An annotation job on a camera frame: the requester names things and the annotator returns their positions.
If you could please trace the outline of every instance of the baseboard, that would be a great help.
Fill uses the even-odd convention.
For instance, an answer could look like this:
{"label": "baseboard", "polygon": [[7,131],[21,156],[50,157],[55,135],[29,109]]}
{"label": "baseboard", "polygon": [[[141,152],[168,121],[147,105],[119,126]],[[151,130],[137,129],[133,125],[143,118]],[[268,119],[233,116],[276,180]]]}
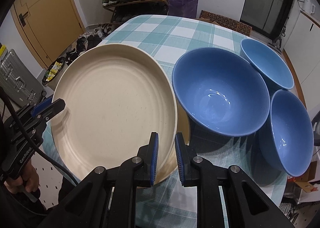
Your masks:
{"label": "baseboard", "polygon": [[306,106],[306,101],[304,99],[304,95],[303,95],[303,92],[302,92],[302,88],[301,88],[301,85],[300,85],[300,82],[299,82],[299,79],[298,79],[298,76],[296,74],[296,71],[294,70],[294,67],[289,59],[289,56],[287,54],[287,52],[283,49],[282,50],[282,54],[284,56],[284,59],[285,61],[287,62],[287,65],[289,67],[289,70],[291,71],[292,73],[292,76],[293,76],[293,81],[294,81],[294,85],[297,89],[297,93],[298,93],[298,98],[301,100],[301,102],[303,103],[303,105],[305,106],[305,108],[307,108]]}

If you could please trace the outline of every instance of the yellow door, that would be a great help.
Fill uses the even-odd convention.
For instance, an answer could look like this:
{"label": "yellow door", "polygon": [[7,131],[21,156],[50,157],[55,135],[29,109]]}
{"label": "yellow door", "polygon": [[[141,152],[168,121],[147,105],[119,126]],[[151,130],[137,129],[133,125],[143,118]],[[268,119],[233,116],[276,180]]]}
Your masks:
{"label": "yellow door", "polygon": [[71,0],[16,0],[14,8],[19,26],[36,51],[31,53],[46,66],[84,32]]}

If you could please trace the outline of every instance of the bowl rim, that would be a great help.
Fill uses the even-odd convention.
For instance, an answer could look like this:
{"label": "bowl rim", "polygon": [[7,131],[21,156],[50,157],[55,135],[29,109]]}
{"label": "bowl rim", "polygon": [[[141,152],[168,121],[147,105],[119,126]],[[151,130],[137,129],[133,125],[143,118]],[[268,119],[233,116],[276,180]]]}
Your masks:
{"label": "bowl rim", "polygon": [[[292,78],[292,86],[291,87],[286,87],[286,86],[283,86],[282,84],[279,84],[278,82],[275,82],[273,79],[271,79],[265,72],[263,72],[259,66],[252,61],[252,59],[247,55],[246,51],[243,49],[242,47],[242,42],[244,41],[255,41],[255,42],[258,42],[261,46],[264,46],[264,47],[267,47],[269,48],[279,59],[281,60],[281,63],[285,65],[285,67],[288,69],[288,71],[290,72],[290,75],[291,75],[291,78]],[[272,82],[274,82],[276,85],[280,86],[282,89],[286,89],[286,90],[291,90],[293,87],[294,87],[294,79],[293,79],[293,75],[289,69],[289,67],[287,66],[287,64],[284,62],[284,60],[282,60],[282,58],[274,51],[272,50],[269,46],[265,45],[264,43],[261,43],[259,42],[258,40],[255,40],[255,39],[252,39],[252,38],[244,38],[240,41],[240,48],[241,50],[243,51],[243,53],[245,54],[245,56],[248,58],[248,60],[250,61],[250,63],[261,73],[263,73],[263,75],[265,75],[268,79],[270,79]]]}
{"label": "bowl rim", "polygon": [[[190,55],[190,53],[191,53],[192,51],[195,51],[195,50],[203,50],[203,49],[218,49],[218,50],[226,51],[226,52],[230,53],[231,55],[233,55],[234,57],[238,57],[238,58],[239,58],[239,62],[240,62],[240,61],[241,61],[241,62],[243,61],[244,63],[251,65],[246,59],[242,58],[240,55],[237,55],[237,54],[235,54],[235,53],[233,53],[233,52],[231,52],[231,51],[228,51],[228,50],[225,50],[225,49],[222,49],[222,48],[216,48],[216,47],[201,47],[201,48],[195,48],[195,49],[192,49],[192,50],[190,50],[190,51],[187,51],[187,52],[184,53],[182,56],[180,56],[180,58],[176,61],[175,65],[174,65],[174,67],[173,67],[173,70],[172,70],[172,87],[173,87],[173,91],[174,91],[174,93],[175,93],[175,95],[176,95],[176,97],[177,97],[180,105],[181,105],[181,106],[183,107],[183,109],[187,112],[187,114],[188,114],[194,121],[196,121],[199,125],[201,125],[202,127],[206,128],[206,129],[209,129],[210,131],[212,131],[212,132],[214,132],[214,133],[220,134],[220,135],[222,135],[222,136],[225,136],[225,137],[244,137],[244,136],[248,136],[248,135],[251,135],[251,134],[257,132],[257,131],[263,126],[263,124],[267,121],[267,119],[268,119],[269,112],[270,112],[270,104],[271,104],[271,103],[270,103],[270,98],[267,99],[267,100],[268,100],[268,109],[266,110],[266,115],[265,115],[265,117],[264,117],[263,122],[262,122],[258,127],[256,127],[254,131],[250,131],[250,132],[246,132],[246,133],[237,133],[236,135],[231,135],[230,133],[223,133],[223,132],[220,132],[220,131],[218,131],[218,130],[216,130],[216,129],[212,129],[211,127],[208,127],[207,125],[205,125],[205,124],[203,124],[201,121],[199,121],[194,115],[192,115],[192,113],[184,106],[183,102],[181,102],[181,98],[180,98],[179,94],[176,93],[176,85],[175,85],[175,81],[174,81],[175,72],[176,72],[176,69],[177,69],[177,66],[176,66],[176,65],[179,64],[179,62],[180,62],[184,57]],[[252,66],[251,66],[251,68],[253,69],[254,72],[257,72],[257,77],[259,77],[259,78],[262,80],[263,85],[264,85],[265,90],[266,90],[266,93],[267,93],[268,97],[270,97],[270,96],[269,96],[268,87],[267,87],[264,79],[262,78],[261,74],[260,74],[258,71],[256,71]]]}
{"label": "bowl rim", "polygon": [[[278,157],[278,159],[279,159],[279,162],[281,163],[281,165],[282,165],[282,167],[284,168],[284,170],[287,172],[287,174],[289,174],[289,175],[291,175],[291,176],[293,176],[293,177],[297,177],[297,176],[301,176],[303,173],[301,173],[301,174],[299,174],[299,175],[296,175],[296,174],[294,174],[294,173],[292,173],[291,171],[289,171],[288,170],[288,168],[283,164],[283,162],[282,162],[282,160],[281,160],[281,158],[280,158],[280,156],[279,156],[279,152],[278,152],[278,150],[277,150],[277,147],[276,147],[276,141],[275,141],[275,134],[274,134],[274,132],[273,132],[273,125],[272,125],[272,104],[273,104],[273,100],[274,100],[274,98],[275,98],[275,96],[278,94],[278,93],[280,93],[280,92],[286,92],[286,93],[288,93],[294,100],[296,100],[297,102],[298,102],[298,104],[299,104],[299,106],[301,107],[301,108],[303,108],[303,109],[305,109],[306,110],[306,108],[305,108],[305,106],[303,105],[303,103],[300,101],[300,99],[296,96],[296,95],[294,95],[293,93],[291,93],[290,91],[288,91],[288,90],[283,90],[283,89],[280,89],[280,90],[277,90],[273,95],[272,95],[272,98],[271,98],[271,102],[270,102],[270,118],[268,119],[269,120],[269,122],[270,122],[270,127],[271,127],[271,133],[272,133],[272,140],[273,140],[273,145],[274,145],[274,148],[275,148],[275,150],[276,150],[276,154],[277,154],[277,157]],[[312,160],[312,154],[313,154],[313,146],[312,146],[312,150],[311,150],[311,157],[310,157],[310,162],[311,162],[311,160]]]}

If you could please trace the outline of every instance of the door lock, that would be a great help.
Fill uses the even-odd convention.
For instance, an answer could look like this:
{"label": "door lock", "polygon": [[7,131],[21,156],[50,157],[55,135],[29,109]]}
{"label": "door lock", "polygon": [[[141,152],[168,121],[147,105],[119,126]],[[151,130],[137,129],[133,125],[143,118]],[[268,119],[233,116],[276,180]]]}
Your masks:
{"label": "door lock", "polygon": [[27,16],[27,14],[28,14],[28,12],[26,12],[24,15],[19,14],[19,20],[21,22],[22,27],[24,27],[26,25],[24,18]]}

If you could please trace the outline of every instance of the white kettle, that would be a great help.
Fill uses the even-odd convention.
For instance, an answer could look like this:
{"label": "white kettle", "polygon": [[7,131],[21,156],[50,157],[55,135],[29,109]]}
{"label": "white kettle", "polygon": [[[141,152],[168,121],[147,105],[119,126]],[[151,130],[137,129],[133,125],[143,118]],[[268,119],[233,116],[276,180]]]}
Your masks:
{"label": "white kettle", "polygon": [[316,6],[310,0],[305,0],[302,9],[308,14],[314,14]]}

